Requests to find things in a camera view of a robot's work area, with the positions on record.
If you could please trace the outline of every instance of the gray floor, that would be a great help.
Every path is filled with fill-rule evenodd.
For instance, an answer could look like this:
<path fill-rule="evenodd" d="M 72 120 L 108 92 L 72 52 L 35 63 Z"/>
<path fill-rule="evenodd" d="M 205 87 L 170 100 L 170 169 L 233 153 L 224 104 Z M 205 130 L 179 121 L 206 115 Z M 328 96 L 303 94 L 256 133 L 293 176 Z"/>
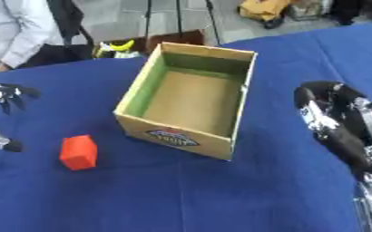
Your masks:
<path fill-rule="evenodd" d="M 85 12 L 84 26 L 96 41 L 125 39 L 144 34 L 146 0 L 75 0 Z M 174 33 L 177 30 L 176 0 L 153 0 L 151 34 Z M 304 32 L 335 26 L 327 19 L 287 22 L 278 29 L 265 30 L 260 24 L 240 17 L 235 9 L 242 0 L 211 0 L 221 41 L 229 43 L 262 36 Z M 204 29 L 206 44 L 215 44 L 214 33 L 205 0 L 181 0 L 185 30 Z M 367 20 L 360 18 L 358 23 Z"/>

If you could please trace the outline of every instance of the red cube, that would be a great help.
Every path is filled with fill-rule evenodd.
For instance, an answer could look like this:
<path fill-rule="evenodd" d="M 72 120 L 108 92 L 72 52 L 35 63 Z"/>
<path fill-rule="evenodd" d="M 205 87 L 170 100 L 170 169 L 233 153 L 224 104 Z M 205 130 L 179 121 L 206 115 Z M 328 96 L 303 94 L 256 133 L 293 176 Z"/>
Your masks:
<path fill-rule="evenodd" d="M 59 159 L 67 168 L 72 170 L 95 168 L 97 145 L 90 135 L 66 138 Z"/>

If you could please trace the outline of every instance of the person's hand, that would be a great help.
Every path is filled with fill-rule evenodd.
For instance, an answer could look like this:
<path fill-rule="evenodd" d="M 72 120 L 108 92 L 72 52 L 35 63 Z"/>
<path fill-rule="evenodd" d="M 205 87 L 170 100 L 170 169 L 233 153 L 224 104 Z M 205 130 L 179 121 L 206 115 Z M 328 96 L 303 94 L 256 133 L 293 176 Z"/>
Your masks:
<path fill-rule="evenodd" d="M 11 68 L 6 65 L 5 63 L 0 63 L 0 72 L 5 72 L 5 71 L 8 71 L 10 70 Z"/>

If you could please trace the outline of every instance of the printed logo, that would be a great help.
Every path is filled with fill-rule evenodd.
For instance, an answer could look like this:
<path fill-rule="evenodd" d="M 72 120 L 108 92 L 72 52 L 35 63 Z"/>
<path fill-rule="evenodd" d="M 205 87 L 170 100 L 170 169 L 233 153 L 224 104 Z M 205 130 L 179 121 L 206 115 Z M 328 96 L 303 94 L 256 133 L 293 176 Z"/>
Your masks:
<path fill-rule="evenodd" d="M 199 146 L 196 141 L 188 138 L 186 135 L 180 134 L 174 130 L 149 130 L 147 134 L 153 136 L 157 140 L 164 141 L 175 147 Z"/>

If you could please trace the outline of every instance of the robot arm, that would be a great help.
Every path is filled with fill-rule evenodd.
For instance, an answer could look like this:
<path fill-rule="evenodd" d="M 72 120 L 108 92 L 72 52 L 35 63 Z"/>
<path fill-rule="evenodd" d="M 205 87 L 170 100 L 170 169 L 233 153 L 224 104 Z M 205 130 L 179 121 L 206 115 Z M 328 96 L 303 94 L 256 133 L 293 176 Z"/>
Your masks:
<path fill-rule="evenodd" d="M 0 83 L 0 105 L 3 108 L 3 112 L 6 114 L 11 113 L 9 102 L 13 102 L 18 108 L 24 110 L 24 102 L 20 97 L 23 94 L 32 98 L 38 98 L 40 95 L 39 91 L 33 88 L 26 88 L 18 84 Z M 22 149 L 20 142 L 8 139 L 0 134 L 0 150 L 21 152 Z"/>
<path fill-rule="evenodd" d="M 372 232 L 372 102 L 339 82 L 306 82 L 295 104 L 318 143 L 344 161 L 358 180 L 354 201 Z"/>

